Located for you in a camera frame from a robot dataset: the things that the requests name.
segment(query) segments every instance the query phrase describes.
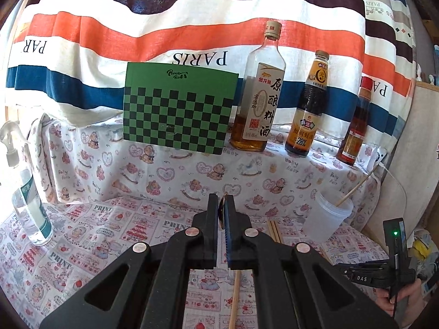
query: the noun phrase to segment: plastic cup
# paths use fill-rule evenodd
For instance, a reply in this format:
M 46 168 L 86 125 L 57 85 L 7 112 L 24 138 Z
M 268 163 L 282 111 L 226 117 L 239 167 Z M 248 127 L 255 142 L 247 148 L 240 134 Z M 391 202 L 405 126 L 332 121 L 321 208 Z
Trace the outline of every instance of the plastic cup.
M 333 189 L 324 189 L 316 194 L 316 205 L 309 212 L 303 225 L 303 231 L 314 242 L 323 243 L 339 228 L 354 208 L 351 199 L 335 206 L 345 194 Z

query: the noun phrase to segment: triangular cutout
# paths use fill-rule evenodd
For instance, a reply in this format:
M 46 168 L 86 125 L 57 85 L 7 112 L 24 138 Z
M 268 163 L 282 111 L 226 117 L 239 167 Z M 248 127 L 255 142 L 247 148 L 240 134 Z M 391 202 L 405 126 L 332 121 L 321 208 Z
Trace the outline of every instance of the triangular cutout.
M 96 288 L 85 296 L 85 301 L 103 311 L 109 311 L 120 286 L 128 272 L 127 264 L 120 265 L 113 273 L 107 276 Z
M 337 311 L 354 302 L 354 297 L 339 285 L 320 265 L 313 265 L 313 271 L 319 281 L 326 303 L 332 311 Z

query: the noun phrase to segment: spray bottle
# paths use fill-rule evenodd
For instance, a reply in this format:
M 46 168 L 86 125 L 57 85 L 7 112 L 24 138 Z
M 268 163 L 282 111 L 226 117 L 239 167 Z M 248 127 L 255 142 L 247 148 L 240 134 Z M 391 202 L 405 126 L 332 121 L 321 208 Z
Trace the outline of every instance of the spray bottle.
M 7 148 L 6 159 L 13 183 L 12 204 L 29 240 L 34 245 L 42 246 L 52 238 L 52 224 L 36 190 L 32 170 L 24 160 L 19 159 L 18 151 L 14 148 L 12 132 L 16 132 L 25 147 L 29 144 L 15 122 L 7 121 L 0 129 L 0 141 Z

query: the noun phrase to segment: bottle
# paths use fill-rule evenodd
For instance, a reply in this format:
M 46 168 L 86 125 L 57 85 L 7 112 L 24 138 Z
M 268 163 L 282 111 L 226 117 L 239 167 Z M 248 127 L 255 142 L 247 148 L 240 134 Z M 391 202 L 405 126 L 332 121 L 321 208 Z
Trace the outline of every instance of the bottle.
M 13 121 L 7 121 L 0 129 L 0 141 L 6 145 L 6 159 L 11 170 L 12 205 L 29 240 L 34 245 L 42 246 L 52 238 L 52 224 L 36 190 L 31 169 L 25 161 L 19 160 L 11 132 L 17 132 L 25 147 L 28 147 L 29 141 Z
M 279 22 L 267 21 L 264 43 L 247 58 L 230 137 L 237 149 L 263 151 L 267 145 L 285 73 L 285 60 L 277 49 L 281 29 Z
M 285 142 L 287 152 L 301 157 L 308 155 L 326 108 L 329 54 L 316 51 L 316 58 L 300 94 L 291 130 Z
M 361 78 L 361 86 L 354 117 L 336 155 L 338 160 L 350 166 L 354 165 L 361 145 L 363 144 L 364 136 L 366 135 L 373 86 L 374 81 L 372 79 L 367 76 Z

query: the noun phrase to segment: white cable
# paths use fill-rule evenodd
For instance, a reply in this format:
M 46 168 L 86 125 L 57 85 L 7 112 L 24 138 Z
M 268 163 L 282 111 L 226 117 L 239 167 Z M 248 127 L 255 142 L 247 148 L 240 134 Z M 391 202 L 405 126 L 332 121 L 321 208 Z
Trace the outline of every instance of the white cable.
M 379 163 L 379 165 L 381 166 L 381 167 L 383 167 L 386 171 L 387 171 L 387 173 L 389 173 L 390 174 L 390 176 L 398 183 L 398 185 L 399 185 L 399 187 L 402 189 L 402 191 L 403 191 L 403 193 L 404 193 L 404 212 L 403 212 L 403 215 L 402 215 L 402 218 L 404 219 L 404 215 L 406 214 L 406 209 L 407 209 L 407 193 L 406 193 L 406 191 L 405 191 L 405 189 L 404 189 L 404 187 L 401 185 L 401 183 L 398 181 L 398 179 L 396 179 L 395 177 L 394 177 L 394 175 L 387 169 L 387 167 L 382 163 L 382 162 L 380 162 Z

